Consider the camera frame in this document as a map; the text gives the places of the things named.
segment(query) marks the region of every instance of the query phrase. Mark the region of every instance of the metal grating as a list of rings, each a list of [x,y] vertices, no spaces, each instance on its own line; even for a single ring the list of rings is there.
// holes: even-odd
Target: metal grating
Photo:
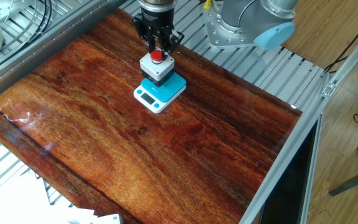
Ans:
[[[88,1],[90,0],[52,0],[52,16],[46,32],[58,21],[70,16],[70,11],[78,9]],[[2,27],[0,24],[4,36],[4,45],[0,50],[0,63],[14,55],[32,37],[41,23],[44,7],[44,1],[34,0],[32,5],[12,15]]]
[[[132,16],[140,12],[137,1],[128,1],[121,8]],[[183,45],[281,100],[304,110],[308,100],[314,99],[310,96],[318,97],[328,83],[323,69],[283,47],[269,51],[211,48],[201,16],[199,1],[178,1],[173,25],[184,33]]]
[[[80,0],[58,0],[53,1],[53,23],[69,16],[67,13],[75,7],[80,7],[84,2]],[[323,69],[313,66],[313,64],[297,54],[277,47],[276,49],[263,51],[256,47],[216,50],[210,47],[206,28],[201,20],[201,4],[196,0],[178,1],[175,8],[174,26],[177,30],[185,34],[183,45],[206,59],[216,63],[219,66],[233,72],[237,76],[248,82],[264,89],[270,94],[275,95],[283,101],[296,106],[303,112],[313,110],[309,105],[313,105],[321,97],[320,93],[329,81],[329,77],[323,74]],[[137,0],[125,2],[121,9],[127,11],[133,16],[140,12],[140,6]],[[43,13],[43,5],[39,4],[37,10],[29,7],[18,15],[9,19],[7,32],[4,35],[21,32],[18,27],[25,27],[26,22],[34,15],[37,19],[35,25],[39,24]],[[18,40],[15,45],[0,52],[0,58],[11,54],[15,47],[20,46]],[[18,158],[11,154],[5,147],[0,145],[0,186],[10,177],[20,175],[29,168]],[[73,205],[62,197],[53,187],[45,182],[45,189],[51,205],[62,207],[73,207]]]

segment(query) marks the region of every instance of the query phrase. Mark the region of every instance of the blue digital scale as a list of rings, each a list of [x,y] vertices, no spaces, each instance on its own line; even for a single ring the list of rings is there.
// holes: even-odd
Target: blue digital scale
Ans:
[[[176,72],[160,87],[148,79],[134,91],[134,97],[153,113],[159,113],[186,89],[186,80]]]

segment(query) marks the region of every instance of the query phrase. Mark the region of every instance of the metal bracket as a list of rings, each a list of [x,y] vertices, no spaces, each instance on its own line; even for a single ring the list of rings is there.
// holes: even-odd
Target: metal bracket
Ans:
[[[333,93],[335,92],[337,86],[333,83],[328,83],[326,87],[323,89],[323,92],[321,92],[321,96],[324,98],[330,98]]]
[[[240,27],[231,27],[223,21],[221,17],[222,7],[222,1],[212,1],[210,9],[204,9],[203,5],[200,6],[211,47],[216,49],[236,49],[255,46],[254,39],[245,35],[245,31]]]
[[[11,18],[21,10],[29,7],[32,3],[34,3],[33,0],[14,0],[11,9],[10,1],[0,1],[0,22],[4,22],[6,19]]]

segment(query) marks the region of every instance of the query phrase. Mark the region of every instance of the wood grain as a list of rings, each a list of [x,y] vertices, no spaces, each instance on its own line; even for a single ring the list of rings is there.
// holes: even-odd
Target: wood grain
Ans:
[[[301,112],[179,47],[161,114],[132,91],[147,47],[111,14],[0,95],[0,141],[78,207],[126,223],[238,223]]]

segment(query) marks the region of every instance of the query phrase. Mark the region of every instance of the red button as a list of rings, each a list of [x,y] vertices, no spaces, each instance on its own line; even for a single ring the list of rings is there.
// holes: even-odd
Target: red button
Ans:
[[[150,58],[153,60],[154,63],[159,63],[162,61],[162,52],[161,50],[153,50],[150,53]]]

